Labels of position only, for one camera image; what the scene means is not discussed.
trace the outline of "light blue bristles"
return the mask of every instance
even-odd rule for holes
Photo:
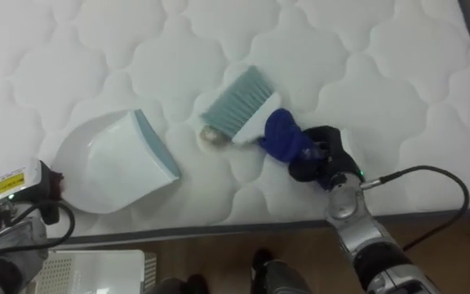
[[[233,138],[273,92],[259,70],[250,66],[202,118],[206,124]]]

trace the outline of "black cable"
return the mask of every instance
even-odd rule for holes
[[[68,208],[66,205],[64,205],[63,203],[52,201],[52,200],[45,200],[45,201],[41,201],[40,203],[36,203],[36,204],[32,205],[27,210],[25,210],[23,213],[21,213],[18,217],[16,217],[16,219],[12,221],[11,225],[18,224],[20,221],[22,221],[31,212],[33,212],[34,210],[36,210],[40,207],[45,207],[45,206],[57,206],[58,208],[60,208],[64,212],[66,212],[66,214],[68,215],[68,217],[69,217],[69,229],[66,231],[64,236],[57,239],[57,240],[55,240],[55,241],[53,241],[53,242],[45,243],[45,244],[2,248],[2,249],[0,249],[0,255],[11,253],[11,252],[23,252],[23,251],[30,251],[30,250],[40,250],[40,249],[52,248],[52,247],[55,247],[57,245],[60,245],[61,243],[66,241],[68,238],[70,238],[70,236],[73,233],[73,230],[75,229],[75,216],[73,215],[73,212],[70,210],[70,208]]]
[[[452,226],[457,220],[459,220],[464,214],[465,212],[467,211],[467,209],[469,208],[469,202],[470,202],[470,196],[469,196],[469,190],[467,188],[467,186],[464,184],[464,182],[462,180],[460,180],[457,176],[455,176],[454,174],[452,174],[451,172],[449,171],[446,171],[446,170],[443,170],[441,168],[438,168],[438,167],[431,167],[431,166],[416,166],[416,167],[409,167],[405,170],[402,170],[402,171],[397,171],[397,172],[394,172],[393,174],[391,175],[387,175],[387,176],[382,176],[379,178],[380,182],[382,182],[382,184],[385,184],[391,180],[395,180],[401,176],[404,176],[410,172],[416,172],[416,171],[431,171],[431,172],[437,172],[437,173],[440,173],[444,176],[447,176],[449,177],[451,180],[453,180],[454,182],[456,182],[456,184],[458,184],[460,186],[460,188],[462,189],[462,192],[463,192],[463,204],[462,204],[462,207],[458,210],[458,212],[456,212],[451,218],[450,220],[446,221],[445,223],[437,226],[436,228],[434,229],[431,229],[429,230],[427,233],[423,234],[422,236],[416,238],[415,240],[409,242],[408,244],[406,244],[403,249],[404,251],[408,251],[410,250],[412,247],[418,245],[419,243],[421,243],[423,240],[433,236],[434,234],[436,233],[439,233],[441,232],[442,230]]]

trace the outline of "yellow label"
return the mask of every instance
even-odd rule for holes
[[[0,194],[5,193],[9,189],[14,189],[17,186],[24,184],[24,173],[21,172],[15,176],[6,178],[0,181]]]

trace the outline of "white quilted mattress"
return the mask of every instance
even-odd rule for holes
[[[470,189],[470,37],[456,0],[0,0],[0,166],[49,164],[76,126],[141,108],[182,179],[119,212],[76,212],[76,236],[323,219],[323,193],[259,147],[197,137],[199,114],[248,65],[302,127],[348,129],[366,177],[430,164]],[[376,215],[461,201],[425,171],[367,194]]]

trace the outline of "wooden floor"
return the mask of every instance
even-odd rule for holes
[[[387,225],[399,243],[407,243],[436,223]],[[206,276],[212,293],[248,293],[253,252],[269,248],[296,268],[313,293],[361,293],[348,262],[329,228],[272,233],[230,234],[129,245],[157,253],[158,278]],[[444,293],[470,293],[470,219],[430,238],[409,257]]]

